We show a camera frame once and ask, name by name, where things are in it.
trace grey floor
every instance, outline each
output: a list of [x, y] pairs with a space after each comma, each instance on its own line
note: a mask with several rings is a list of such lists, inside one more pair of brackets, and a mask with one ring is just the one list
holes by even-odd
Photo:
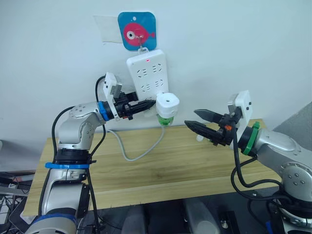
[[[257, 190], [262, 195], [271, 195], [277, 188], [268, 188]], [[247, 210], [247, 200], [237, 193], [211, 195], [200, 197], [203, 203], [218, 222], [219, 211], [234, 211], [241, 234], [264, 234], [265, 230], [250, 216]], [[187, 222], [184, 221], [185, 213], [182, 200], [172, 200], [164, 202], [155, 202], [143, 204], [147, 220], [149, 234], [181, 234], [189, 233]], [[110, 225], [121, 228], [126, 214], [130, 207], [119, 207], [100, 210], [99, 214]], [[265, 208], [265, 202], [254, 202], [252, 209], [255, 214], [263, 221], [269, 220], [269, 214]], [[89, 212], [80, 225], [85, 227], [94, 222], [92, 212]], [[227, 234], [220, 226], [221, 233]], [[102, 230], [102, 234], [120, 234], [121, 230], [109, 225]]]

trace white power strip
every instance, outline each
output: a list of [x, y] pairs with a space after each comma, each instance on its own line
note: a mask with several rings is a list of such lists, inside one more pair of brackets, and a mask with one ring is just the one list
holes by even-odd
[[153, 50], [127, 59], [139, 100], [156, 100], [159, 93], [168, 92], [166, 56]]

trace robotic arm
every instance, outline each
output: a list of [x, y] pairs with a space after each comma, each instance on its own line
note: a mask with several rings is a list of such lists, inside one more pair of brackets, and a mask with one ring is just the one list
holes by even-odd
[[49, 172], [41, 191], [39, 218], [27, 234], [76, 233], [77, 218], [84, 217], [89, 208], [91, 185], [90, 181], [89, 184], [83, 181], [93, 163], [89, 150], [95, 129], [114, 118], [131, 120], [132, 115], [151, 108], [156, 102], [145, 100], [131, 105], [129, 102], [137, 101], [135, 92], [121, 93], [121, 84], [111, 73], [103, 79], [107, 101], [73, 107], [59, 128], [57, 152], [53, 162], [45, 165]]
[[[193, 132], [210, 139], [214, 145], [230, 145], [234, 150], [238, 147], [243, 154], [257, 158], [263, 165], [278, 173], [282, 179], [278, 193], [287, 196], [291, 204], [282, 199], [277, 201], [280, 205], [279, 218], [273, 224], [274, 233], [310, 234], [312, 152], [284, 134], [267, 129], [259, 130], [258, 123], [252, 128], [247, 127], [251, 104], [249, 92], [244, 91], [235, 95], [228, 103], [230, 114], [220, 115], [209, 110], [195, 110], [204, 120], [217, 123], [217, 131], [196, 121], [185, 121], [185, 124]], [[237, 132], [236, 146], [233, 144], [233, 132]]]

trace pink fish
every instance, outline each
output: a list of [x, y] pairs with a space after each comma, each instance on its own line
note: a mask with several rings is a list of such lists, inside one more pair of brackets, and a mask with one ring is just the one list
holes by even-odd
[[138, 23], [129, 23], [123, 29], [123, 36], [126, 41], [133, 46], [140, 46], [139, 37], [141, 37], [141, 44], [144, 44], [149, 36], [155, 37], [155, 33], [148, 33], [146, 29]]

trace white wall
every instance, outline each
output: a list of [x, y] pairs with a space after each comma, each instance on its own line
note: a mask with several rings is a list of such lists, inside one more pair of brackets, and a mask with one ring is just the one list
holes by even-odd
[[[253, 117], [270, 129], [312, 100], [310, 0], [1, 0], [0, 171], [35, 168], [55, 116], [94, 101], [106, 71], [131, 84], [125, 61], [136, 53], [101, 43], [93, 19], [122, 11], [156, 17], [157, 47], [181, 103], [176, 125], [198, 120], [196, 108], [227, 112], [229, 96], [245, 89]], [[154, 126], [142, 115], [107, 123]]]

